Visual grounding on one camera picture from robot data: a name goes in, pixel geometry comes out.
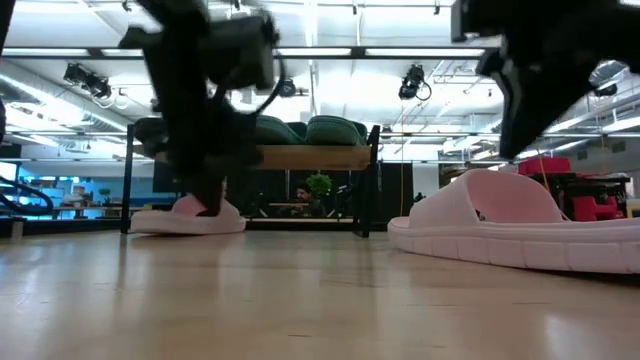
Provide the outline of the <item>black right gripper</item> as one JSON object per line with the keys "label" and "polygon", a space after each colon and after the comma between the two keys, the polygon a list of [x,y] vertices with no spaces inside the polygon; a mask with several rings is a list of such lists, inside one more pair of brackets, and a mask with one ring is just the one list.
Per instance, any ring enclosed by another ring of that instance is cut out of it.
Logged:
{"label": "black right gripper", "polygon": [[499,156],[513,159],[594,86],[595,63],[639,63],[639,8],[618,0],[456,0],[451,40],[499,36],[479,74],[504,98]]}

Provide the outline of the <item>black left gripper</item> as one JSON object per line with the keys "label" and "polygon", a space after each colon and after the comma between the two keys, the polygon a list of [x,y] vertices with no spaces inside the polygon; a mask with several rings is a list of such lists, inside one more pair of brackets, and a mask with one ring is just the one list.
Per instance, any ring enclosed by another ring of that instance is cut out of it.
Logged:
{"label": "black left gripper", "polygon": [[263,160],[252,135],[256,117],[241,113],[222,94],[209,96],[197,39],[164,30],[149,46],[149,75],[166,126],[167,159],[191,177],[191,193],[216,216],[224,175]]}

